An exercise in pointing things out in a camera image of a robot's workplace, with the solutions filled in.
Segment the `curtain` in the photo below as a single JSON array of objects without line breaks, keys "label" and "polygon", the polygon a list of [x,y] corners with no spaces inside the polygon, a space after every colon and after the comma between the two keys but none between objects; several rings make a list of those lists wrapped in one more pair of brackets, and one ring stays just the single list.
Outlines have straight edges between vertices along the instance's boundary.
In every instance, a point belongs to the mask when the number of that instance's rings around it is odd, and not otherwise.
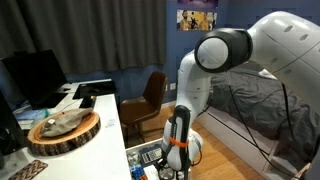
[{"label": "curtain", "polygon": [[119,68],[166,62],[166,1],[112,0]]},{"label": "curtain", "polygon": [[0,3],[0,55],[4,57],[13,51],[52,49],[66,74],[165,63],[164,0]]}]

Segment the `floor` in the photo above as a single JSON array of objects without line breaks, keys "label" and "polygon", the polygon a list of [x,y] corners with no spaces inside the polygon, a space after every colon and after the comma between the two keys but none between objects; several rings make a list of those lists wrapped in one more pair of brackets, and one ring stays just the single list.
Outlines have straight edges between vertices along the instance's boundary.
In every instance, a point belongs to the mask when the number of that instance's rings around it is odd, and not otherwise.
[{"label": "floor", "polygon": [[[173,106],[162,108],[158,117],[143,124],[144,130],[153,127],[164,127],[167,119],[172,116],[173,110]],[[193,123],[192,129],[198,132],[203,138],[204,146],[202,148],[202,160],[200,164],[191,168],[191,179],[264,179],[197,121]],[[126,143],[127,148],[142,143],[136,130],[130,129],[128,133],[130,138]],[[158,131],[148,135],[145,139],[148,142],[161,137],[162,132]]]}]

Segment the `computer monitor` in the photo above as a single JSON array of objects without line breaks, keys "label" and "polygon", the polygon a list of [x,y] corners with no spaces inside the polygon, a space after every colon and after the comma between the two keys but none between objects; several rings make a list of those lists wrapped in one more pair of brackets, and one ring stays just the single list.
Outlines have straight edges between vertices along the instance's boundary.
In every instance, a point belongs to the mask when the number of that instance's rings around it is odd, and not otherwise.
[{"label": "computer monitor", "polygon": [[32,109],[54,108],[67,95],[56,93],[67,80],[52,50],[2,61]]},{"label": "computer monitor", "polygon": [[7,101],[0,91],[0,151],[11,154],[24,147],[26,139]]}]

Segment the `office chair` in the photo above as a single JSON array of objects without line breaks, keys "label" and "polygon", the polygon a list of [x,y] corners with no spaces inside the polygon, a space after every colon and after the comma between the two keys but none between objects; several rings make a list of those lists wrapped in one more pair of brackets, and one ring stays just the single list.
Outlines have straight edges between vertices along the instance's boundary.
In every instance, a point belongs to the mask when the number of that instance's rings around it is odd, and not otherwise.
[{"label": "office chair", "polygon": [[149,77],[142,96],[127,99],[120,103],[119,118],[120,122],[126,126],[126,138],[128,138],[129,127],[138,127],[139,136],[142,138],[143,142],[145,142],[144,134],[163,130],[163,128],[157,128],[143,131],[142,122],[159,115],[167,79],[168,78],[164,73],[153,72]]}]

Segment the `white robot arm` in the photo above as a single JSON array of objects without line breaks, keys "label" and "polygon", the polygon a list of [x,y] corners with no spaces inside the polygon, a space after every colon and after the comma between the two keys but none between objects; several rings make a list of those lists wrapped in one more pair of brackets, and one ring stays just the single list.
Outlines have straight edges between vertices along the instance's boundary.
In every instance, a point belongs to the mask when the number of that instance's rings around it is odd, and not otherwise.
[{"label": "white robot arm", "polygon": [[249,30],[217,29],[198,42],[178,71],[174,115],[166,125],[163,163],[183,171],[202,147],[201,137],[190,129],[204,108],[210,90],[210,73],[225,72],[245,61],[263,66],[320,114],[320,28],[286,12],[271,13]]}]

